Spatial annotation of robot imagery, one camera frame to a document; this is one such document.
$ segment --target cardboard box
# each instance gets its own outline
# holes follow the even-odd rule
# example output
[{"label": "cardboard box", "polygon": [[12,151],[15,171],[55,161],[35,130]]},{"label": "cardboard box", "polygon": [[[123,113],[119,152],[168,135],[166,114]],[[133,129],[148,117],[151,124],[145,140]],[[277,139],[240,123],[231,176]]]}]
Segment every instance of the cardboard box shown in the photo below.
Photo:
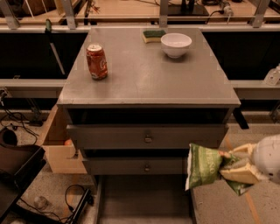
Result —
[{"label": "cardboard box", "polygon": [[37,145],[42,145],[54,173],[87,173],[82,155],[74,145],[64,145],[70,139],[62,109],[55,105],[44,122]]}]

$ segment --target floor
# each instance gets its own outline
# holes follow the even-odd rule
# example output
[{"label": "floor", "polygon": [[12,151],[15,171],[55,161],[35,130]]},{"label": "floor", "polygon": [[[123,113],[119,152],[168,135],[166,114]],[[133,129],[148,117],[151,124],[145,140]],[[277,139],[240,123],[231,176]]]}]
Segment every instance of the floor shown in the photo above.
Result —
[{"label": "floor", "polygon": [[[247,143],[257,143],[266,136],[280,133],[280,124],[273,123],[267,113],[244,113],[249,129],[240,129],[234,118],[229,121],[229,130],[221,148],[231,150]],[[28,127],[40,134],[40,127]],[[30,144],[33,136],[18,128],[18,144]],[[181,176],[114,176],[103,181],[104,199],[101,204],[101,224],[277,224],[280,220],[280,186],[269,181],[254,185],[242,196],[237,196],[223,180],[211,185],[194,188],[190,195],[182,191],[185,181]],[[32,182],[22,199],[34,206],[34,200],[43,196],[49,202],[45,212],[50,218],[61,219],[71,214],[67,203],[76,207],[82,191],[71,185],[82,185],[92,190],[95,203],[86,205],[78,223],[94,223],[96,218],[96,188],[94,181],[86,174],[54,174],[46,164]],[[29,208],[23,201],[18,204]],[[4,224],[19,218],[10,213]]]}]

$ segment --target red soda can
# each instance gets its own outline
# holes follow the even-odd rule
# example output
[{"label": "red soda can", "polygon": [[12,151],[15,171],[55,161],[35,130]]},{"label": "red soda can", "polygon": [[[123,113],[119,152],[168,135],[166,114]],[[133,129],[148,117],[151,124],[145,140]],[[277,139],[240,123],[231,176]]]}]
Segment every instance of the red soda can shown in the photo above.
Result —
[{"label": "red soda can", "polygon": [[87,48],[88,70],[94,80],[107,77],[107,61],[103,47],[98,43],[90,44]]}]

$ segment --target white bowl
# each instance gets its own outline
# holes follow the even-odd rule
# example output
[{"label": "white bowl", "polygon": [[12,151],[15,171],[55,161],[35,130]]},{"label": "white bowl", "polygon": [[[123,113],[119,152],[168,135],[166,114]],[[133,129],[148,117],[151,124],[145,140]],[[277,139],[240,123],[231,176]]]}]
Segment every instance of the white bowl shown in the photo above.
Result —
[{"label": "white bowl", "polygon": [[192,39],[182,33],[167,33],[161,38],[162,50],[173,59],[185,54],[191,43]]}]

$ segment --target green chip bag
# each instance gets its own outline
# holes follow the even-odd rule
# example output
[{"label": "green chip bag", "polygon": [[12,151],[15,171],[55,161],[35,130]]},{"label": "green chip bag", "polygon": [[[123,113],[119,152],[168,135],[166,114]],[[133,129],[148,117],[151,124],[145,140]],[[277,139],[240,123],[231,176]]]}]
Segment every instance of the green chip bag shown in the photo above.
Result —
[{"label": "green chip bag", "polygon": [[222,161],[218,150],[190,143],[185,189],[212,184],[219,177]]}]

